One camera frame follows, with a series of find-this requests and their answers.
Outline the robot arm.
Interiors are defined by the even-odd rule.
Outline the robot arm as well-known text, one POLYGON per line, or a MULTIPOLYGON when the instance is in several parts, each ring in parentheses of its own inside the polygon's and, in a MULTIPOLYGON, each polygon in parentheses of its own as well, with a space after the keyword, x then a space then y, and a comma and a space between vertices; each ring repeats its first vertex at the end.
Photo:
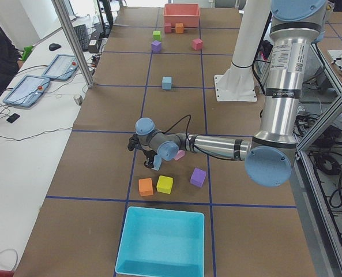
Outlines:
POLYGON ((169 134, 150 118, 136 122, 128 149, 142 151, 144 165, 155 157, 169 161, 178 151, 243 161, 257 184, 279 186, 291 176, 295 159, 294 122, 302 95, 309 47, 324 33, 326 1, 247 1, 230 68, 215 76, 218 101, 253 100, 252 66, 261 39, 273 40, 259 131, 250 141, 182 132, 169 134))

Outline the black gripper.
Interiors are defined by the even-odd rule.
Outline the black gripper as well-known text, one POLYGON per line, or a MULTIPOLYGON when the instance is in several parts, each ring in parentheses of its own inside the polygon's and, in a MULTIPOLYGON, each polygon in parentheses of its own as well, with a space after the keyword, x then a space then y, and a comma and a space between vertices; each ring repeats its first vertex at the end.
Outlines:
POLYGON ((156 156, 156 152, 150 149, 149 147, 142 146, 137 134, 133 134, 129 138, 129 143, 127 145, 127 148, 129 151, 134 151, 135 149, 141 150, 146 156, 146 161, 144 162, 144 166, 149 169, 154 168, 154 158, 156 156))

